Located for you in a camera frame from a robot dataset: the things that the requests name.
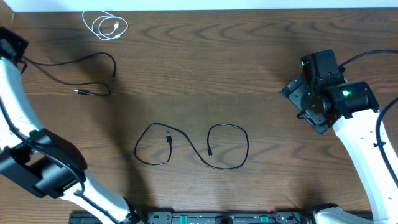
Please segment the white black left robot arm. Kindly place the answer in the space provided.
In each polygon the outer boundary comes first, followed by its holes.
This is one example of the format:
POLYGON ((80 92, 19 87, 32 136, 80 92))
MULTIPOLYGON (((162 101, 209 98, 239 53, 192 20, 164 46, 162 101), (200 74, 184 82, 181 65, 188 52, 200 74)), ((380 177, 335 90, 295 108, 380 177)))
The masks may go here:
POLYGON ((146 217, 88 172, 81 152, 44 128, 26 97, 18 63, 28 41, 1 28, 1 174, 38 198, 79 205, 101 223, 140 223, 146 217))

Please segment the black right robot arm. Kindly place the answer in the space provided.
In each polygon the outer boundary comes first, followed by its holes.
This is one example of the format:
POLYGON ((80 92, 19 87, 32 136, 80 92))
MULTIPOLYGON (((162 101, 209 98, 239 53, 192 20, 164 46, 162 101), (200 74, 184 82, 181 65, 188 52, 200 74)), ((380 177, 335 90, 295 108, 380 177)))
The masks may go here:
POLYGON ((365 218, 327 203, 305 212, 301 223, 397 223, 397 154, 382 122, 390 102, 380 110, 365 81, 349 82, 345 66, 338 65, 332 50, 300 59, 303 73, 280 94, 299 110, 319 134, 332 129, 347 150, 371 206, 365 218))

